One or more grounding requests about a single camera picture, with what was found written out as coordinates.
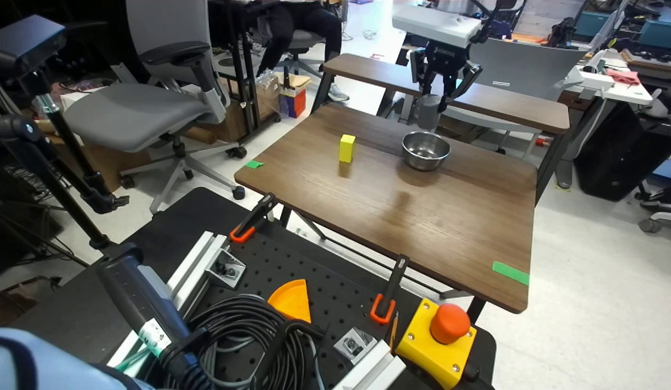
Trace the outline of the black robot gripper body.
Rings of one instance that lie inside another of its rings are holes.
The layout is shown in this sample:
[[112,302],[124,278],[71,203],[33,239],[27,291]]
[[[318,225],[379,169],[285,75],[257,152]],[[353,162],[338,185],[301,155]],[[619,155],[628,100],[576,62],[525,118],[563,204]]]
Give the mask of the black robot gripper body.
[[410,52],[412,79],[428,93],[435,79],[442,79],[445,95],[463,95],[480,77],[483,67],[469,62],[468,48],[428,42]]

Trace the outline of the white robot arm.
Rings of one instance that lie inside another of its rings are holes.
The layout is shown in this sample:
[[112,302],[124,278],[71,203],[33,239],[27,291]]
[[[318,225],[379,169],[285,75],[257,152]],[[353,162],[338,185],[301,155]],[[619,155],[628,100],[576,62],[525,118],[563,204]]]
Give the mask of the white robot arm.
[[392,26],[425,42],[410,52],[412,79],[425,93],[435,79],[444,81],[444,95],[463,95],[480,67],[469,62],[469,48],[483,34],[483,23],[426,8],[396,8]]

